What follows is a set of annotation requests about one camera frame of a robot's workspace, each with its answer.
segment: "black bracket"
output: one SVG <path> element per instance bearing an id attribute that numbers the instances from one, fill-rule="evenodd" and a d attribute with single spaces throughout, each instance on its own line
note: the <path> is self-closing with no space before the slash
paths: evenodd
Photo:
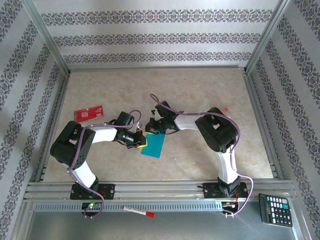
<path id="1" fill-rule="evenodd" d="M 97 192 L 103 196 L 105 200 L 113 200 L 115 196 L 114 184 L 99 183 Z M 84 190 L 80 185 L 73 184 L 70 193 L 71 200 L 100 200 L 98 195 L 92 194 Z"/>
<path id="2" fill-rule="evenodd" d="M 219 183 L 217 182 L 205 182 L 202 186 L 198 186 L 203 189 L 204 199 L 225 199 L 226 196 L 220 191 Z M 239 198 L 248 197 L 247 184 L 245 182 L 240 182 L 240 185 L 237 187 L 236 192 L 239 195 Z M 236 194 L 229 196 L 228 198 L 236 198 Z"/>

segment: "robotic arm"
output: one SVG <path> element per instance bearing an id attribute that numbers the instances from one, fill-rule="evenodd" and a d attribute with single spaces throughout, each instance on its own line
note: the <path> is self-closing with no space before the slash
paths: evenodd
<path id="1" fill-rule="evenodd" d="M 59 163 L 69 169 L 71 174 L 77 179 L 79 187 L 92 196 L 92 192 L 87 191 L 81 186 L 84 185 L 95 192 L 98 190 L 99 180 L 91 172 L 86 162 L 91 145 L 107 141 L 118 142 L 125 145 L 128 149 L 145 146 L 147 140 L 143 136 L 143 131 L 140 130 L 141 124 L 138 121 L 137 124 L 132 126 L 134 127 L 134 132 L 129 131 L 129 129 L 125 127 L 112 127 L 112 124 L 115 126 L 127 126 L 132 120 L 134 120 L 132 115 L 122 111 L 117 119 L 105 124 L 95 124 L 92 125 L 91 128 L 86 128 L 83 133 L 83 138 L 81 139 L 81 147 L 74 167 L 72 167 L 72 165 L 84 127 L 76 121 L 70 121 L 53 143 L 50 154 L 55 157 Z"/>
<path id="2" fill-rule="evenodd" d="M 157 104 L 155 110 L 151 112 L 153 117 L 150 118 L 150 122 L 145 126 L 146 132 L 166 134 L 167 130 L 174 130 L 172 133 L 185 129 L 199 130 L 207 145 L 215 151 L 217 156 L 219 190 L 226 197 L 235 194 L 240 184 L 240 177 L 237 174 L 235 154 L 232 152 L 232 158 L 230 158 L 230 152 L 236 143 L 238 131 L 229 120 L 209 114 L 178 114 L 170 110 L 170 106 L 166 101 Z M 208 112 L 223 115 L 217 107 L 211 108 Z"/>

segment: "marble surface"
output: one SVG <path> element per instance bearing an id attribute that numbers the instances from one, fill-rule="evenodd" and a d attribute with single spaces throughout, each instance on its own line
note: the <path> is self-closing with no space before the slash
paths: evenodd
<path id="1" fill-rule="evenodd" d="M 57 132 L 59 135 L 74 111 L 102 105 L 104 117 L 83 125 L 108 122 L 121 111 L 142 112 L 142 129 L 149 121 L 155 102 L 185 112 L 205 112 L 211 107 L 228 107 L 241 129 L 235 150 L 238 172 L 253 178 L 272 178 L 269 161 L 239 68 L 168 68 L 72 73 L 64 99 Z M 182 130 L 165 137 L 160 158 L 127 149 L 116 142 L 91 146 L 88 165 L 100 181 L 216 179 L 215 153 L 195 130 Z M 66 168 L 50 156 L 45 182 L 70 182 Z"/>

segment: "patterned wallpaper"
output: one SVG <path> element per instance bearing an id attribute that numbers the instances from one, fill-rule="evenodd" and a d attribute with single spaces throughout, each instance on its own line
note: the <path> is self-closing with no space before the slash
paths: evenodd
<path id="1" fill-rule="evenodd" d="M 0 240 L 10 239 L 65 79 L 19 0 L 0 0 Z"/>
<path id="2" fill-rule="evenodd" d="M 286 178 L 320 239 L 320 1 L 294 0 L 251 73 Z"/>
<path id="3" fill-rule="evenodd" d="M 69 68 L 244 67 L 278 0 L 35 0 Z"/>

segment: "calculator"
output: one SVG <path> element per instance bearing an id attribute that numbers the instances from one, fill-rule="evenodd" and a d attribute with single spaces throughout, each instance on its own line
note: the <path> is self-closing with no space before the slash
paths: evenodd
<path id="1" fill-rule="evenodd" d="M 292 228 L 288 199 L 259 193 L 261 220 L 264 224 Z"/>

